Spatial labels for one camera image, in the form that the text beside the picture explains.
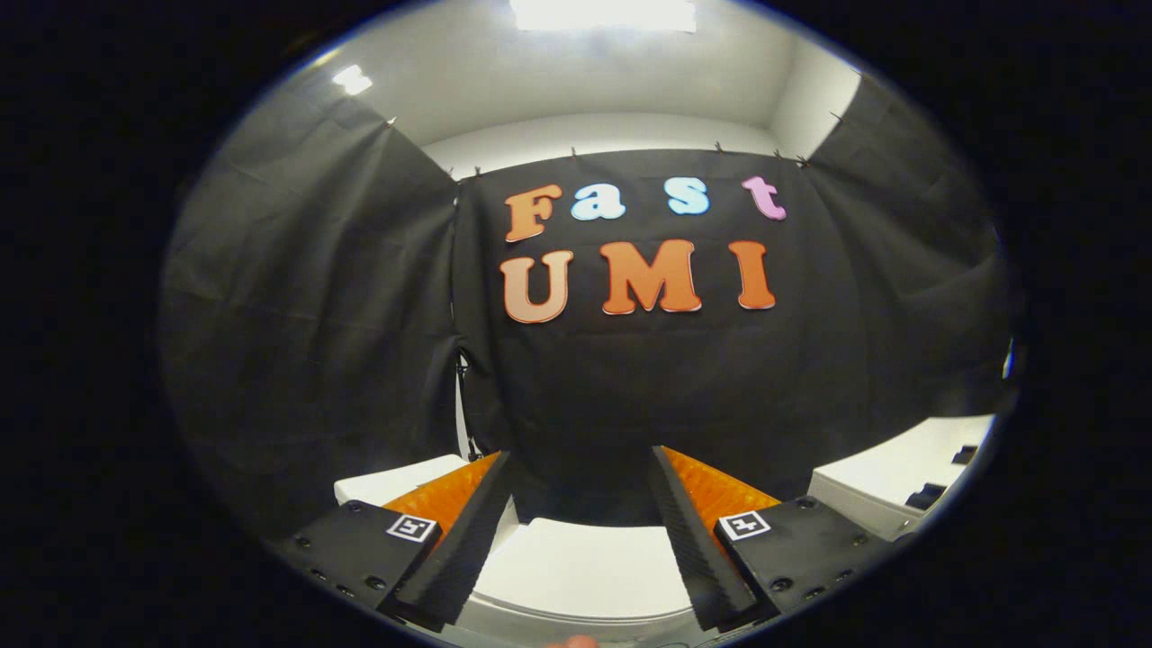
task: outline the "white wall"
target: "white wall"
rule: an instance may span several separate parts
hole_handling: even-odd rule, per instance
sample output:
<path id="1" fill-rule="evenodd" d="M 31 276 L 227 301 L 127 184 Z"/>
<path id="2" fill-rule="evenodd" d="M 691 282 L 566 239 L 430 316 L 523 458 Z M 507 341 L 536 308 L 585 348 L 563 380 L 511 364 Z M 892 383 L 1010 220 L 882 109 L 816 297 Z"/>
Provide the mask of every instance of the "white wall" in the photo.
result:
<path id="1" fill-rule="evenodd" d="M 751 126 L 653 113 L 560 115 L 475 130 L 424 146 L 456 180 L 480 171 L 571 155 L 636 149 L 707 149 L 772 155 L 775 140 Z"/>
<path id="2" fill-rule="evenodd" d="M 780 143 L 780 155 L 812 157 L 856 95 L 856 69 L 821 46 L 798 39 L 793 70 L 768 131 Z"/>

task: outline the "finger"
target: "finger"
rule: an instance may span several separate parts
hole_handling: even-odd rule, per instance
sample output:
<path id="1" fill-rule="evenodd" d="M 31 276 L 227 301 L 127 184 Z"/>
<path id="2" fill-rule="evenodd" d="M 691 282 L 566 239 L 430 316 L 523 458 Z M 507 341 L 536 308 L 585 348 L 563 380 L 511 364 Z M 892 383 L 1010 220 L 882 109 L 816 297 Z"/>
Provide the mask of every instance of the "finger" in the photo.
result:
<path id="1" fill-rule="evenodd" d="M 586 634 L 569 636 L 564 648 L 600 648 L 600 643 Z"/>

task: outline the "black curtain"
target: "black curtain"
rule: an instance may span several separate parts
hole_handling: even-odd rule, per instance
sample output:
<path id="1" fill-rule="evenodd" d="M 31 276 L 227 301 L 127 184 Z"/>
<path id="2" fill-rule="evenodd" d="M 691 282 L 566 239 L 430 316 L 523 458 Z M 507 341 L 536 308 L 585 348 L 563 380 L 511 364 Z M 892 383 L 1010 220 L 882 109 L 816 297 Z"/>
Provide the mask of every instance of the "black curtain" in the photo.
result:
<path id="1" fill-rule="evenodd" d="M 484 173 L 462 183 L 454 307 L 469 356 L 470 430 L 509 449 L 528 518 L 659 523 L 643 481 L 665 444 L 782 499 L 812 468 L 927 416 L 987 414 L 1008 349 L 1006 269 L 987 206 L 912 110 L 865 80 L 805 165 L 713 151 L 628 151 Z M 690 176 L 710 208 L 677 214 L 664 182 Z M 787 216 L 768 219 L 741 183 L 761 176 Z M 545 231 L 507 243 L 505 201 L 547 184 L 563 195 Z M 615 219 L 577 220 L 573 194 L 621 191 Z M 694 243 L 695 312 L 609 316 L 599 247 L 627 241 L 651 263 Z M 776 304 L 737 303 L 728 243 L 765 246 Z M 544 254 L 571 250 L 568 302 L 543 324 L 513 321 L 501 262 L 530 257 L 529 293 L 548 295 Z"/>
<path id="2" fill-rule="evenodd" d="M 165 382 L 240 520 L 289 534 L 333 482 L 456 452 L 456 186 L 386 120 L 301 73 L 223 143 L 164 270 Z"/>

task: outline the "orange letter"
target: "orange letter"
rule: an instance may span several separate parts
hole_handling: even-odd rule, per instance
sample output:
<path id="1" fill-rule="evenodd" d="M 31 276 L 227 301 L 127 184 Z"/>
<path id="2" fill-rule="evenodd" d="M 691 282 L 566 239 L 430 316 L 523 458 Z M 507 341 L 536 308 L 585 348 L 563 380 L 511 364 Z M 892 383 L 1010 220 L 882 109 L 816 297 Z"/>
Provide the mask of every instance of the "orange letter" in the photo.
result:
<path id="1" fill-rule="evenodd" d="M 644 310 L 652 310 L 655 297 L 664 286 L 660 308 L 668 312 L 700 309 L 700 297 L 692 289 L 692 264 L 690 257 L 696 249 L 692 243 L 673 239 L 665 241 L 655 253 L 655 261 L 649 266 L 636 246 L 626 242 L 605 243 L 600 254 L 608 259 L 608 301 L 604 311 L 608 315 L 628 315 L 636 310 L 636 302 L 628 299 L 628 286 L 632 287 Z"/>
<path id="2" fill-rule="evenodd" d="M 568 304 L 568 262 L 570 250 L 548 253 L 540 257 L 548 266 L 548 301 L 535 304 L 528 301 L 528 270 L 536 264 L 525 257 L 509 258 L 500 264 L 505 276 L 505 311 L 522 324 L 540 324 L 553 319 Z"/>
<path id="3" fill-rule="evenodd" d="M 559 184 L 548 184 L 516 194 L 505 201 L 505 204 L 511 208 L 511 229 L 505 236 L 505 241 L 514 243 L 544 232 L 544 225 L 537 223 L 536 217 L 539 216 L 540 220 L 547 220 L 552 216 L 552 201 L 548 198 L 555 199 L 562 195 L 563 191 L 560 190 Z"/>
<path id="4" fill-rule="evenodd" d="M 755 241 L 736 241 L 728 243 L 728 249 L 740 262 L 740 281 L 744 292 L 740 295 L 740 306 L 750 310 L 772 308 L 776 297 L 768 292 L 768 279 L 764 276 L 764 246 Z"/>

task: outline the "ceiling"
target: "ceiling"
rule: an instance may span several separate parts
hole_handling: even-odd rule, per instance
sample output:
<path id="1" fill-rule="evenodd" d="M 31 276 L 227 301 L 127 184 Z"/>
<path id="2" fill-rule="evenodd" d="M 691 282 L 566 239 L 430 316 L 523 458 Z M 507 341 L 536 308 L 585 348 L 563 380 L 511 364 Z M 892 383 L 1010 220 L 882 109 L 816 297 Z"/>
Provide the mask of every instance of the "ceiling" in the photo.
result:
<path id="1" fill-rule="evenodd" d="M 517 121 L 645 112 L 767 128 L 797 37 L 759 8 L 696 0 L 696 33 L 520 31 L 508 0 L 440 0 L 366 25 L 329 56 L 418 145 Z"/>

